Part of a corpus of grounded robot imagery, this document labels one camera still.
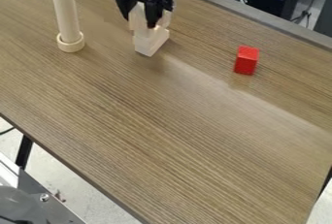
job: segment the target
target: screw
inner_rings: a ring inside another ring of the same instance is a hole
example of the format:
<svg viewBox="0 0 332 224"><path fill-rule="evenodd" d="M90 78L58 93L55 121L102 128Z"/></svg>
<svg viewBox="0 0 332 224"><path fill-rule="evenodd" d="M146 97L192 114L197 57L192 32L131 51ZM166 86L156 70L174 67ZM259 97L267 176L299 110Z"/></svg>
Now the screw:
<svg viewBox="0 0 332 224"><path fill-rule="evenodd" d="M49 194L42 194L39 200L43 203L47 202L50 199Z"/></svg>

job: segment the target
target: wood grain surface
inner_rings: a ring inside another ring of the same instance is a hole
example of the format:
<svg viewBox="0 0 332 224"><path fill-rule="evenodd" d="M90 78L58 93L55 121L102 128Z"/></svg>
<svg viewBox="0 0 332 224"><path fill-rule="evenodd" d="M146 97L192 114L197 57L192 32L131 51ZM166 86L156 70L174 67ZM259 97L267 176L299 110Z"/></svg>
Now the wood grain surface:
<svg viewBox="0 0 332 224"><path fill-rule="evenodd" d="M305 221L332 162L329 51L177 0L146 58L114 0L77 1L87 46L67 54L51 0L0 0L6 118L144 223ZM260 48L253 77L238 45Z"/></svg>

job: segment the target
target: white wooden block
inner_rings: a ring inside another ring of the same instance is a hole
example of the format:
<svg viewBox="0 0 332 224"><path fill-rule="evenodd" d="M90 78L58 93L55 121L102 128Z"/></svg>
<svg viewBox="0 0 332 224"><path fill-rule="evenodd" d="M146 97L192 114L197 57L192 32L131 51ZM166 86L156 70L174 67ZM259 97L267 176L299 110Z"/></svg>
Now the white wooden block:
<svg viewBox="0 0 332 224"><path fill-rule="evenodd" d="M158 25L167 28L171 24L172 12L164 11L162 18L158 21Z"/></svg>
<svg viewBox="0 0 332 224"><path fill-rule="evenodd" d="M135 50L145 56L151 57L161 48L169 37L169 31L163 28L160 28L159 32L153 37L153 39L134 37Z"/></svg>
<svg viewBox="0 0 332 224"><path fill-rule="evenodd" d="M153 29L148 29L145 7L138 3L129 13L129 29L134 30L133 43L135 50L145 56L153 56L169 39L165 29L171 21L171 13L164 11L164 16Z"/></svg>
<svg viewBox="0 0 332 224"><path fill-rule="evenodd" d="M143 3L137 3L129 13L129 29L135 31L147 29L146 13Z"/></svg>

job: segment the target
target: red block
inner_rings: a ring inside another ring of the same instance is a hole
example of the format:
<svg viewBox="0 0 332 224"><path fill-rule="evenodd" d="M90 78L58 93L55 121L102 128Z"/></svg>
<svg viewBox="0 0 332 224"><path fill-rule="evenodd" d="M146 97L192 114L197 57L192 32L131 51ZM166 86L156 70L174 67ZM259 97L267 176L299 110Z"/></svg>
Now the red block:
<svg viewBox="0 0 332 224"><path fill-rule="evenodd" d="M258 62L258 48L239 46L234 72L252 75Z"/></svg>

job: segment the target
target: metal table leg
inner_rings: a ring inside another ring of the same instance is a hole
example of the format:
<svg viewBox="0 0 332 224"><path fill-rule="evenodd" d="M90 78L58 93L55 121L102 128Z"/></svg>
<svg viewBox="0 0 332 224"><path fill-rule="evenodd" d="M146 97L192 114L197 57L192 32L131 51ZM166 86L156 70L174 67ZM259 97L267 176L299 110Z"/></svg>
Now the metal table leg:
<svg viewBox="0 0 332 224"><path fill-rule="evenodd" d="M16 160L16 164L19 167L21 167L23 170L25 170L26 168L26 164L30 156L32 145L33 142L24 135L20 143L20 147L17 154L17 160Z"/></svg>

